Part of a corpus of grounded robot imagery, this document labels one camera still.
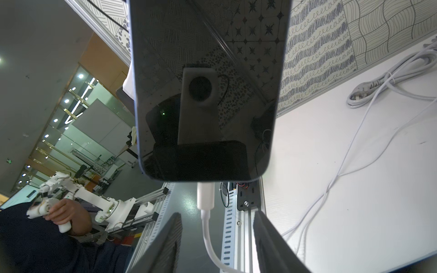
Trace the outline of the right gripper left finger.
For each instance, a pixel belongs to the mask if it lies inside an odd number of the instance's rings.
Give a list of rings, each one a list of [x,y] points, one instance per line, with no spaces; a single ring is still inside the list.
[[[174,213],[130,273],[175,273],[182,239],[182,218]]]

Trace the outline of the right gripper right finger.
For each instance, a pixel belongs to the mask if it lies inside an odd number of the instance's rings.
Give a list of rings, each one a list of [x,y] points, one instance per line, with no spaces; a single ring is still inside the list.
[[[255,213],[253,230],[261,273],[309,272],[262,211]]]

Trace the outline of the black phone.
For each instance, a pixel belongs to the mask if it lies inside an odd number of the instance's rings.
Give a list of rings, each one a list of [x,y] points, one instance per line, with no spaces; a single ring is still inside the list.
[[[129,1],[138,161],[163,182],[267,169],[290,1]]]

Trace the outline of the operator hand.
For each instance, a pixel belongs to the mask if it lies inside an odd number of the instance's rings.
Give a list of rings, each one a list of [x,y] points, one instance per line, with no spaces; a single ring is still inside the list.
[[[70,222],[72,227],[68,234],[72,236],[84,236],[92,231],[92,219],[89,212],[74,200],[62,199],[43,218],[56,225]]]

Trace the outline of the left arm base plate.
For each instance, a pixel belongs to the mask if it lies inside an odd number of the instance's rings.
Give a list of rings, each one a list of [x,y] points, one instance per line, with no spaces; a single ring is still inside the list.
[[[259,181],[237,183],[237,210],[248,211],[261,207]]]

